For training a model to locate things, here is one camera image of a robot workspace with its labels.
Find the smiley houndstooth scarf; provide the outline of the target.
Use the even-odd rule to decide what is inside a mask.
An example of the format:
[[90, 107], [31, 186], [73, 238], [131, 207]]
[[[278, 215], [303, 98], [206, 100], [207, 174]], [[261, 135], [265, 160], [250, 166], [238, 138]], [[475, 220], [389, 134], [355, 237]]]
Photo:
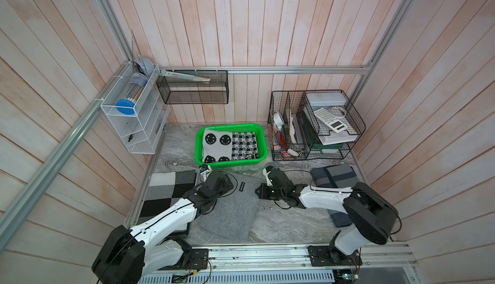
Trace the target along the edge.
[[202, 161], [212, 164], [223, 161], [254, 160], [259, 157], [254, 132], [238, 133], [206, 129], [202, 138]]

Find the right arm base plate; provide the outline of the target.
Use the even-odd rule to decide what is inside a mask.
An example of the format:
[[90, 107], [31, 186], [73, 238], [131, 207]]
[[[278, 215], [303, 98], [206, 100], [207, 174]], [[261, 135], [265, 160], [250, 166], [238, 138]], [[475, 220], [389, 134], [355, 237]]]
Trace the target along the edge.
[[362, 260], [358, 250], [352, 255], [342, 254], [340, 251], [330, 248], [330, 246], [308, 247], [309, 259], [313, 267], [351, 266], [360, 267]]

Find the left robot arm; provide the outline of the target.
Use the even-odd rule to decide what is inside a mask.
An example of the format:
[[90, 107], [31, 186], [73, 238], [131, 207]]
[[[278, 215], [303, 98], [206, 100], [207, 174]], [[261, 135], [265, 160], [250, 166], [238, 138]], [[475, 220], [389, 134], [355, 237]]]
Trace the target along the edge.
[[92, 264], [98, 283], [138, 283], [151, 272], [179, 263], [190, 246], [169, 235], [212, 210], [219, 198], [235, 189], [226, 173], [211, 169], [204, 173], [203, 182], [162, 213], [140, 225], [113, 229]]

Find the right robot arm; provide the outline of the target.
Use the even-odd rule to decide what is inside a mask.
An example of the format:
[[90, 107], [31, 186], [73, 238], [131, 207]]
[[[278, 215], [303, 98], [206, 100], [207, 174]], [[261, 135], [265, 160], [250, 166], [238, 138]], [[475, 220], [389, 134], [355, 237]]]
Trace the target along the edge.
[[373, 243], [385, 245], [400, 219], [398, 211], [366, 183], [353, 187], [322, 188], [294, 184], [279, 168], [263, 170], [264, 183], [255, 190], [261, 200], [284, 201], [291, 208], [327, 209], [348, 215], [352, 224], [334, 235], [329, 254], [348, 257]]

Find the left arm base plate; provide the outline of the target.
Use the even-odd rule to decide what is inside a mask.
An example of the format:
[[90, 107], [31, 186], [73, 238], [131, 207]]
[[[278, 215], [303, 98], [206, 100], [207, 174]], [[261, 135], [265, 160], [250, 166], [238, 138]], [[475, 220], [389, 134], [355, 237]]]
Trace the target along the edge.
[[172, 266], [165, 267], [164, 270], [194, 270], [201, 271], [209, 268], [209, 250], [191, 249], [185, 250], [179, 261]]

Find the black white checkered scarf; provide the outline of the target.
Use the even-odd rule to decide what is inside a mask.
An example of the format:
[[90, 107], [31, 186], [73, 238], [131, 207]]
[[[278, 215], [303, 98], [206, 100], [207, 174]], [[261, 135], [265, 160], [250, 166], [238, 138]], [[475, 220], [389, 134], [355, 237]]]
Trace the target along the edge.
[[137, 224], [142, 224], [169, 209], [196, 184], [197, 173], [194, 170], [153, 173]]

